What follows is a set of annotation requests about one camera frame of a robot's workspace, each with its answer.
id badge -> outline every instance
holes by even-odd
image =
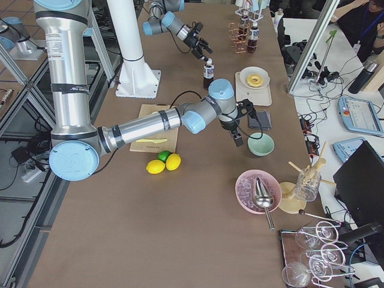
[[[355,51],[355,53],[357,54],[360,50],[360,41],[358,41],[355,45],[353,45],[353,51]]]

scoop handle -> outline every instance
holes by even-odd
[[[274,226],[274,222],[272,221],[272,217],[269,213],[269,209],[268,208],[265,208],[265,216],[266,216],[266,220],[268,222],[268,225],[269,225],[269,229],[270,230],[275,230],[275,226]]]

person's arm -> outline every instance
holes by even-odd
[[[377,36],[373,43],[373,52],[379,54],[384,49],[384,23],[377,24]]]
[[[352,3],[337,8],[331,18],[331,22],[337,22],[339,18],[342,18],[350,10],[360,7],[361,5],[368,3],[370,0],[354,0]]]

pink bowl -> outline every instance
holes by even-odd
[[[275,210],[280,202],[282,197],[282,192],[280,185],[277,180],[269,173],[266,173],[262,170],[248,170],[239,176],[236,181],[236,198],[238,199],[240,205],[247,210],[248,212],[254,214],[264,214],[264,210],[258,208],[251,199],[251,188],[253,179],[259,177],[269,192],[274,197],[274,204],[269,209],[270,211]]]

blue framed tablet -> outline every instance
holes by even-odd
[[[340,158],[341,162],[345,163],[349,157],[360,147],[364,140],[364,137],[356,137],[335,142],[333,144],[334,151]]]
[[[342,96],[338,101],[338,108],[341,118],[349,130],[384,135],[384,130],[371,101]]]

